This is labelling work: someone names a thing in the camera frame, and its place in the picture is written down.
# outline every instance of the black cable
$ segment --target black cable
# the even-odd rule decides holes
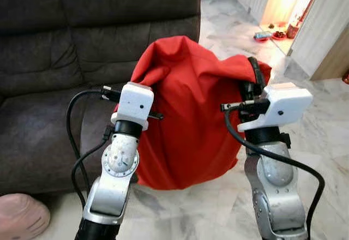
[[[79,186],[77,185],[76,182],[76,170],[78,167],[81,168],[81,166],[83,166],[82,161],[87,158],[89,155],[91,155],[92,153],[94,153],[95,151],[97,151],[98,149],[100,149],[106,142],[108,141],[108,139],[103,138],[101,143],[99,143],[97,146],[95,146],[94,148],[92,148],[91,150],[87,151],[86,154],[84,154],[83,156],[81,156],[74,164],[73,169],[71,169],[71,181],[73,183],[74,189],[78,195],[78,197],[80,198],[81,201],[81,205],[82,205],[82,209],[85,207],[85,198],[83,197],[81,190],[79,188]]]
[[[76,103],[76,101],[79,98],[81,98],[82,96],[89,95],[89,94],[100,94],[100,90],[86,90],[86,91],[82,91],[82,92],[78,93],[77,95],[75,95],[72,98],[72,100],[70,101],[70,103],[69,103],[69,106],[68,106],[68,109],[67,109],[67,114],[66,114],[66,117],[65,117],[65,126],[67,128],[69,141],[70,141],[71,147],[73,148],[73,151],[74,151],[76,159],[80,158],[80,152],[77,149],[76,142],[75,142],[73,134],[71,132],[70,117],[71,117],[71,112],[73,110],[73,107],[74,107],[74,104]],[[90,187],[90,184],[89,184],[87,172],[86,172],[86,169],[85,169],[83,164],[80,165],[80,168],[81,168],[82,176],[83,176],[83,179],[84,179],[84,182],[85,182],[85,186],[86,186],[86,190],[87,190],[87,194],[88,194],[91,187]]]
[[[322,195],[323,189],[325,187],[325,180],[323,179],[323,177],[321,176],[321,174],[319,174],[317,171],[315,171],[314,169],[312,169],[311,167],[302,164],[301,162],[295,161],[291,158],[287,158],[287,157],[283,157],[282,155],[278,155],[275,153],[272,153],[270,151],[264,150],[260,147],[257,147],[256,145],[250,143],[249,141],[244,140],[233,128],[233,126],[230,123],[230,113],[234,110],[238,110],[239,106],[234,106],[229,108],[227,111],[225,111],[224,113],[224,120],[225,120],[225,124],[227,126],[227,129],[229,131],[229,133],[239,142],[241,143],[243,146],[245,146],[246,148],[254,151],[255,153],[264,155],[266,157],[272,158],[274,160],[283,162],[285,164],[290,164],[292,166],[298,167],[300,169],[303,169],[304,171],[312,174],[313,176],[315,176],[318,180],[318,187],[315,193],[315,196],[312,200],[312,203],[310,205],[309,211],[308,211],[308,215],[306,216],[306,226],[307,226],[307,231],[308,231],[308,240],[310,240],[310,227],[311,227],[311,220],[312,220],[312,216],[314,214],[315,208],[320,200],[320,197]]]

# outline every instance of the pink object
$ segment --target pink object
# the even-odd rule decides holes
[[[269,40],[268,37],[265,37],[265,38],[254,38],[254,37],[253,37],[253,39],[256,40],[256,41],[259,42],[259,43],[264,43],[264,42],[266,42],[266,41]]]
[[[41,234],[50,223],[47,207],[25,194],[0,197],[0,239],[29,240]]]

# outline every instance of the red fabric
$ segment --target red fabric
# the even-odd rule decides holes
[[[260,63],[266,80],[270,67]],[[245,56],[224,61],[187,37],[163,38],[140,58],[131,81],[152,87],[153,111],[140,145],[139,183],[182,189],[223,175],[235,166],[240,144],[228,133],[221,103],[241,101],[239,80],[255,81]],[[232,115],[233,126],[238,124]]]

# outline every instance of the white tile floor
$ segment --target white tile floor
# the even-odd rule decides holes
[[[319,170],[326,179],[315,213],[312,239],[349,238],[349,86],[340,80],[310,82],[272,41],[259,44],[260,29],[235,0],[203,0],[200,44],[224,59],[255,56],[273,67],[271,82],[293,81],[314,95],[301,121],[282,131],[292,139],[292,157]],[[185,190],[155,191],[133,186],[117,239],[260,239],[251,191],[243,171],[244,151],[237,166],[222,177]],[[316,181],[299,173],[299,193],[309,208]],[[50,227],[37,240],[74,239],[81,207],[74,194],[49,201]]]

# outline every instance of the dark gray sofa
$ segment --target dark gray sofa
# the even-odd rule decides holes
[[[0,194],[72,191],[65,111],[73,95],[121,88],[151,42],[198,41],[199,31],[200,0],[0,0]],[[114,106],[77,103],[81,151],[100,141]],[[100,175],[100,153],[86,169],[91,181]]]

